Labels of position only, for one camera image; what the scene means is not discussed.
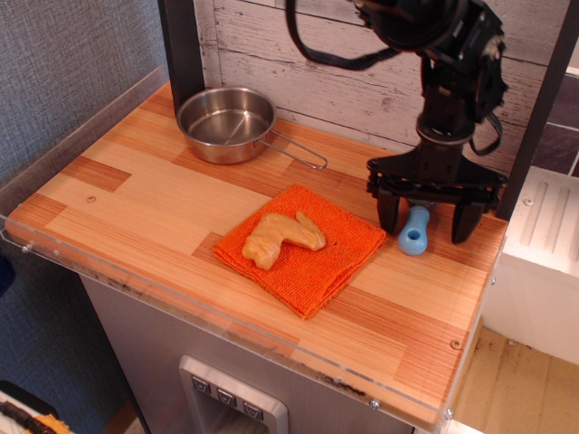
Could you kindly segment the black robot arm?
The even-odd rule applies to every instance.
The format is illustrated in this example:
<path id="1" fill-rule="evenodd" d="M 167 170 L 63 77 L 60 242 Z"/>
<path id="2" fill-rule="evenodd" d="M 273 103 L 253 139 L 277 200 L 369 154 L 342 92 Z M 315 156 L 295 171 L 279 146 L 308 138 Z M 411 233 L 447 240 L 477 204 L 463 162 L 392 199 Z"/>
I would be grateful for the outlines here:
<path id="1" fill-rule="evenodd" d="M 483 121 L 503 133 L 493 112 L 508 88 L 501 75 L 502 22 L 482 1 L 359 1 L 356 7 L 389 48 L 421 59 L 418 146 L 367 163 L 380 225 L 395 232 L 403 198 L 449 203 L 455 207 L 451 240 L 462 243 L 482 215 L 498 207 L 508 182 L 463 154 Z"/>

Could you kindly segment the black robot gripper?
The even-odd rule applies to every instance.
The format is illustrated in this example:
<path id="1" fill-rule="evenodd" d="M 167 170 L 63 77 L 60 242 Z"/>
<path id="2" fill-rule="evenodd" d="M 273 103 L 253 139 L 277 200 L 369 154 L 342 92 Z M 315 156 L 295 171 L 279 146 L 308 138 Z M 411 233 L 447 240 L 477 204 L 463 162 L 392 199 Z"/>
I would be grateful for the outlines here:
<path id="1" fill-rule="evenodd" d="M 381 228 L 394 234 L 400 197 L 448 203 L 455 206 L 451 240 L 463 243 L 478 226 L 482 213 L 498 206 L 508 178 L 464 156 L 464 147 L 477 156 L 483 154 L 474 146 L 472 133 L 445 136 L 421 130 L 419 136 L 414 150 L 367 162 L 367 191 L 377 200 Z"/>

